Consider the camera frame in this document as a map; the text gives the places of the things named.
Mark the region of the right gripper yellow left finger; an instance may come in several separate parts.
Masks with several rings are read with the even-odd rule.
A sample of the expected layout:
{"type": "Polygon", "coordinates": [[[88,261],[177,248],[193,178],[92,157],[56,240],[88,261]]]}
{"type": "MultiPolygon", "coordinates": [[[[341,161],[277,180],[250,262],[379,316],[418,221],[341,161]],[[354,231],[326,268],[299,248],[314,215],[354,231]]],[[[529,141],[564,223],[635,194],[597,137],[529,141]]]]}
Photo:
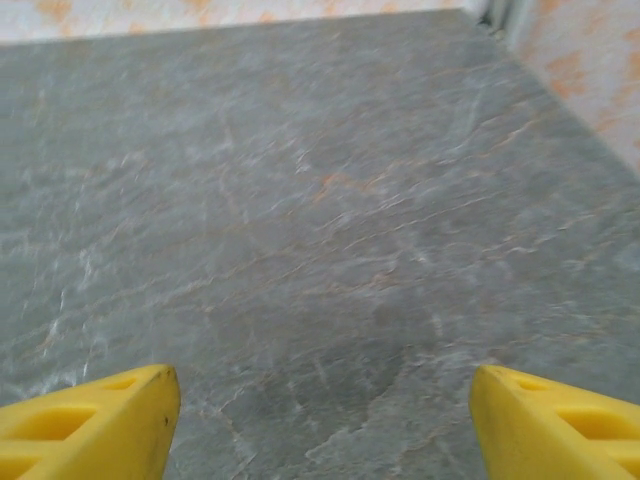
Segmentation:
{"type": "Polygon", "coordinates": [[[162,480],[180,403],[155,364],[0,407],[0,480],[162,480]]]}

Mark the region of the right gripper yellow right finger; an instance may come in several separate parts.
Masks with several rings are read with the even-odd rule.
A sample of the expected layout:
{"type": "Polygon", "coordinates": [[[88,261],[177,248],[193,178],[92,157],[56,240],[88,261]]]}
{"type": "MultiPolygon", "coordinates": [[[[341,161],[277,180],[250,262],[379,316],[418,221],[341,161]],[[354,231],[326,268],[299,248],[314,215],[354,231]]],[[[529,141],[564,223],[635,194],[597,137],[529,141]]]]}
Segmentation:
{"type": "Polygon", "coordinates": [[[640,480],[640,405],[481,365],[469,408],[489,480],[640,480]]]}

